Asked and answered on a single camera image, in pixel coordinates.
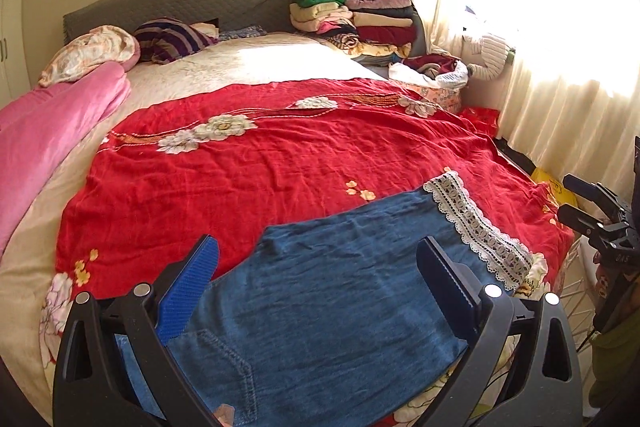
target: mattress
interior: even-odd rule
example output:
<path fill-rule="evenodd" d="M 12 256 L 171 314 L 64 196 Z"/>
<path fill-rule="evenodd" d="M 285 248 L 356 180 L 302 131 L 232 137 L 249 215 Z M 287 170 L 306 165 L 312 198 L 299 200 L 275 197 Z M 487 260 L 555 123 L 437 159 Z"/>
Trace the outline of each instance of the mattress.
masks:
<path fill-rule="evenodd" d="M 62 211 L 84 184 L 108 131 L 139 108 L 229 84 L 303 78 L 380 79 L 318 42 L 290 34 L 221 42 L 168 65 L 139 64 L 128 77 L 129 98 L 60 164 L 18 225 L 0 263 L 0 356 L 26 397 L 49 422 L 51 389 L 42 368 L 38 334 L 42 303 L 54 275 Z"/>

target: white wardrobe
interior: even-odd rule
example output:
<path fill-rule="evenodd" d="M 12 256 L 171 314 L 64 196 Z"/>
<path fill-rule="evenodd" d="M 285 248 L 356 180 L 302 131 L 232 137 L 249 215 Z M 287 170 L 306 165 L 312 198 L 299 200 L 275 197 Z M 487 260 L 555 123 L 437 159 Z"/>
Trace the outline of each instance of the white wardrobe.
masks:
<path fill-rule="evenodd" d="M 0 108 L 30 89 L 22 44 L 22 0 L 0 0 Z"/>

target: headboard cover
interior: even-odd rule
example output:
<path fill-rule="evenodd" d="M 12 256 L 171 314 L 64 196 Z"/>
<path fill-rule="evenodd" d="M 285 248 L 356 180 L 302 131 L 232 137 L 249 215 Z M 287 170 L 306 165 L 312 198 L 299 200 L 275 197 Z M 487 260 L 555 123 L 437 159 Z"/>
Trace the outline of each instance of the headboard cover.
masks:
<path fill-rule="evenodd" d="M 220 29 L 258 24 L 268 32 L 292 31 L 289 4 L 295 0 L 100 0 L 63 17 L 65 44 L 103 24 L 133 32 L 158 17 L 187 24 L 220 19 Z"/>

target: purple striped pillow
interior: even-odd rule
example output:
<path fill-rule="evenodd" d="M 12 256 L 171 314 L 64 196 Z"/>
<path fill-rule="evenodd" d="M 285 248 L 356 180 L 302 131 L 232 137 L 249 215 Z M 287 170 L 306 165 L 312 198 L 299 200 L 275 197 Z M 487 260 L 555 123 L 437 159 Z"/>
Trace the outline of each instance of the purple striped pillow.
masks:
<path fill-rule="evenodd" d="M 140 61 L 169 64 L 218 42 L 170 17 L 145 22 L 133 33 L 140 43 Z"/>

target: sheer curtain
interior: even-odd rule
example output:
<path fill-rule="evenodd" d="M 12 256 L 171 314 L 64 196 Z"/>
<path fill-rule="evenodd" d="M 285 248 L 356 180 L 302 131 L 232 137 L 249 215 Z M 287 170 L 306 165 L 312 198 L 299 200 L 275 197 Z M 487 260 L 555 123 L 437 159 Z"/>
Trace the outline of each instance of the sheer curtain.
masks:
<path fill-rule="evenodd" d="M 414 2 L 431 41 L 456 54 L 460 0 Z M 516 48 L 502 137 L 558 178 L 573 172 L 630 198 L 640 133 L 640 0 L 471 4 L 484 31 Z"/>

